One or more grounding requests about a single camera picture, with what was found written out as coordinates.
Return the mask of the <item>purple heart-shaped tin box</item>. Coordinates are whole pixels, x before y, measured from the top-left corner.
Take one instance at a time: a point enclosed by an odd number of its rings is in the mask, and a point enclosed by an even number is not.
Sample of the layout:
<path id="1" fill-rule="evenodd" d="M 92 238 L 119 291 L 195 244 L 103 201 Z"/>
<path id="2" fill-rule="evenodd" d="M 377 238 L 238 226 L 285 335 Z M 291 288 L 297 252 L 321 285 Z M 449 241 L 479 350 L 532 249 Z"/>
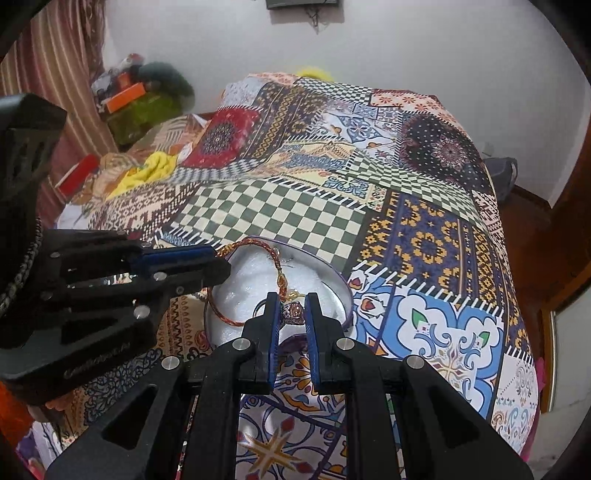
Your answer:
<path id="1" fill-rule="evenodd" d="M 218 250 L 231 266 L 228 280 L 207 291 L 204 327 L 211 347 L 242 335 L 245 322 L 263 314 L 270 293 L 280 298 L 280 348 L 305 342 L 304 297 L 318 296 L 322 313 L 349 329 L 353 295 L 342 274 L 314 254 L 261 237 L 246 237 Z"/>

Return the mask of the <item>yellow cloth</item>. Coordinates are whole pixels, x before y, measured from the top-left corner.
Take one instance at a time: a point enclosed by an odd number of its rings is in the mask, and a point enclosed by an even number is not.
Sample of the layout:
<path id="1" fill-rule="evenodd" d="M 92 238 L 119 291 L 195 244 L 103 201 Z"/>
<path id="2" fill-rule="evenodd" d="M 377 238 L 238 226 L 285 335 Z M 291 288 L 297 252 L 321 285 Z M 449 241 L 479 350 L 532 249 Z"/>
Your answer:
<path id="1" fill-rule="evenodd" d="M 162 151 L 153 152 L 141 166 L 128 170 L 107 198 L 111 199 L 137 187 L 167 179 L 174 172 L 176 165 L 176 155 Z"/>

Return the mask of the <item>red box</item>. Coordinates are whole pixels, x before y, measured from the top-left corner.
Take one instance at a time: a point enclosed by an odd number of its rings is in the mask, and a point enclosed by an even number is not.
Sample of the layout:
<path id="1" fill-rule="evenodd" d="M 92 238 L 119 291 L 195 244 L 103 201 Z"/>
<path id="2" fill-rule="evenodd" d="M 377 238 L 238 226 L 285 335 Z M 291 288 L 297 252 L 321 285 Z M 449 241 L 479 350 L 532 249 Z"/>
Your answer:
<path id="1" fill-rule="evenodd" d="M 99 167 L 99 158 L 89 154 L 73 165 L 57 182 L 55 189 L 66 200 L 81 190 L 85 180 Z"/>

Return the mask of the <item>green storage basket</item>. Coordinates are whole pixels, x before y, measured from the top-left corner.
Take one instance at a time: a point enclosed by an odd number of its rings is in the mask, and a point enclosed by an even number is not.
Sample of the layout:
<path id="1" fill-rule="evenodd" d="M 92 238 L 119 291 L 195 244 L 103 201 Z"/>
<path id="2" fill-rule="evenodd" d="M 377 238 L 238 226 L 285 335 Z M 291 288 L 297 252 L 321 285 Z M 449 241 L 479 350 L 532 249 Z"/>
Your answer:
<path id="1" fill-rule="evenodd" d="M 148 92 L 110 114 L 106 124 L 118 147 L 128 147 L 151 128 L 182 114 L 178 97 L 164 92 Z"/>

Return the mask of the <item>orange box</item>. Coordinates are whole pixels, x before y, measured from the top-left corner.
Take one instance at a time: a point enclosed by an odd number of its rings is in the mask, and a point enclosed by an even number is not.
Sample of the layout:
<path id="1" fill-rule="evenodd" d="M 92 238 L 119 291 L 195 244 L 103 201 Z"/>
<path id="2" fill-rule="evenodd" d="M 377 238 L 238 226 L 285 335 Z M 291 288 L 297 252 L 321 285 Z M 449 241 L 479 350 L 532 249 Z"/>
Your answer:
<path id="1" fill-rule="evenodd" d="M 121 108 L 125 107 L 129 103 L 146 94 L 144 85 L 142 82 L 135 83 L 130 87 L 122 90 L 116 95 L 112 96 L 106 101 L 106 110 L 109 114 L 112 114 Z"/>

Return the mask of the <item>striped red curtain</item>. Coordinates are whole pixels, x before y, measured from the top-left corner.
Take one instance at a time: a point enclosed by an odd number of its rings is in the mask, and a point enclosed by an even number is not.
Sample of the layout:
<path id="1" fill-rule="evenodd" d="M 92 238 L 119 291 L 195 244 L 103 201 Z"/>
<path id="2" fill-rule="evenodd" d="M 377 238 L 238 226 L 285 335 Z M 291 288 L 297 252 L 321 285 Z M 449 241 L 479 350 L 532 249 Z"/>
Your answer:
<path id="1" fill-rule="evenodd" d="M 64 209 L 57 182 L 65 173 L 89 154 L 102 157 L 117 150 L 91 90 L 104 72 L 104 12 L 103 1 L 51 1 L 24 27 L 1 62 L 3 95 L 33 93 L 67 112 L 37 198 L 37 214 L 47 227 Z"/>

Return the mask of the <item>colourful patchwork bed cover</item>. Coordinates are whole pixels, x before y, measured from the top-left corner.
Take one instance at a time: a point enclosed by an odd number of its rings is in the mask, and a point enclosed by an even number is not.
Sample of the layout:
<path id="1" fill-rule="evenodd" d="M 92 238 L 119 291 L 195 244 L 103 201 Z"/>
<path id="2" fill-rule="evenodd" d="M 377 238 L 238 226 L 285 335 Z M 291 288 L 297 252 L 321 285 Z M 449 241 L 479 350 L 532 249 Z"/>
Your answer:
<path id="1" fill-rule="evenodd" d="M 111 199 L 144 162 L 103 159 L 73 199 L 82 230 L 123 232 L 143 250 L 221 257 L 261 237 L 314 254 L 352 292 L 346 337 L 380 357 L 423 357 L 523 460 L 538 389 L 497 197 L 437 98 L 252 74 L 225 87 L 188 149 L 167 179 Z M 211 288 L 157 309 L 151 348 L 67 392 L 53 461 L 164 358 L 214 352 Z M 231 479 L 349 479 L 346 456 L 346 397 L 315 390 L 305 329 L 297 350 L 277 342 L 270 392 L 240 396 Z"/>

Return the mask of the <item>yellow round object behind bed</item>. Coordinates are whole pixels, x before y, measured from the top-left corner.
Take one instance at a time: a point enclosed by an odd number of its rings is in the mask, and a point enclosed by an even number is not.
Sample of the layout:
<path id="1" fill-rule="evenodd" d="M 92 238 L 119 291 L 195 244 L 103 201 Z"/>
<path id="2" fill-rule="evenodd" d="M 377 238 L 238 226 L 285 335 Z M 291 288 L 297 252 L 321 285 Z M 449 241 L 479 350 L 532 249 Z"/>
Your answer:
<path id="1" fill-rule="evenodd" d="M 331 73 L 318 67 L 302 67 L 301 69 L 298 69 L 295 74 L 298 77 L 311 78 L 324 82 L 334 82 L 334 78 L 332 77 Z"/>

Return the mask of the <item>dark bag on floor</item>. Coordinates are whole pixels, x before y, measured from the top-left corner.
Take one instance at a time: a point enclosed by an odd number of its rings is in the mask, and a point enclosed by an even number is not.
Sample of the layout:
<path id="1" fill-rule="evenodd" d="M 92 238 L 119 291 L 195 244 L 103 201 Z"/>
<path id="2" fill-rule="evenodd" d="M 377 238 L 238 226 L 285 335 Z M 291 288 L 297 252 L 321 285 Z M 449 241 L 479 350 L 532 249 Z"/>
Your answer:
<path id="1" fill-rule="evenodd" d="M 518 177 L 518 162 L 512 157 L 491 157 L 485 161 L 485 166 L 491 177 L 497 201 L 505 202 L 511 193 Z"/>

